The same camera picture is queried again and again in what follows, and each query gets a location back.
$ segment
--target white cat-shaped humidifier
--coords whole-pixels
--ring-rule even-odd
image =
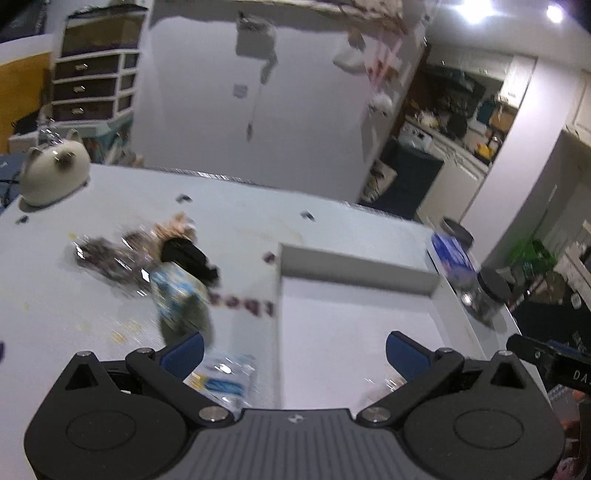
[[[21,170],[21,195],[34,207],[54,203],[88,179],[90,156],[76,130],[43,150],[31,147]]]

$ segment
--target blue and white package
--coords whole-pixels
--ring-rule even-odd
[[[469,285],[476,277],[476,271],[457,239],[434,233],[431,243],[443,265],[449,283],[453,287],[460,288]]]

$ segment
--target ceiling light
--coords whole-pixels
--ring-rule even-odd
[[[562,20],[564,20],[564,12],[558,5],[548,5],[546,15],[553,23],[560,23]]]
[[[490,17],[494,11],[491,0],[464,0],[463,5],[457,7],[468,23],[477,24]]]

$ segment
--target open cardboard box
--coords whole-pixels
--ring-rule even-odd
[[[448,346],[485,359],[437,273],[282,246],[280,408],[346,407],[355,414],[372,403],[368,394],[397,375],[385,354],[392,330],[433,350]]]

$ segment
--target countertop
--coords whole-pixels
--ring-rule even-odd
[[[425,127],[424,125],[421,125],[420,122],[418,122],[416,119],[414,119],[412,116],[409,116],[409,115],[406,116],[406,120],[407,120],[407,122],[413,124],[415,127],[420,128],[425,133],[428,133],[433,138],[437,139],[438,142],[441,142],[445,146],[456,150],[462,156],[464,156],[468,160],[470,160],[470,162],[472,162],[474,164],[474,166],[476,168],[478,168],[482,173],[484,173],[484,174],[488,173],[489,168],[490,168],[488,165],[486,165],[483,162],[481,162],[480,160],[478,160],[470,151],[466,150],[461,145],[455,143],[453,140],[450,140],[445,135],[443,135],[440,131],[434,130],[429,127]]]
[[[191,202],[176,202],[180,194]],[[33,210],[17,199],[0,216],[0,465],[6,478],[34,479],[22,440],[28,422],[72,355],[92,350],[100,360],[123,359],[139,346],[164,346],[150,297],[130,296],[80,268],[72,239],[104,236],[164,222],[183,211],[195,223],[197,246],[217,265],[222,297],[271,301],[280,298],[280,244],[332,251],[434,273],[428,256],[429,228],[371,213],[343,202],[249,186],[231,181],[135,168],[92,165],[90,182],[70,197]],[[313,219],[302,213],[308,212]],[[28,215],[26,223],[16,223]],[[278,315],[211,308],[212,338],[229,352],[255,355],[258,407],[279,404]],[[476,331],[485,353],[503,348],[514,328]]]

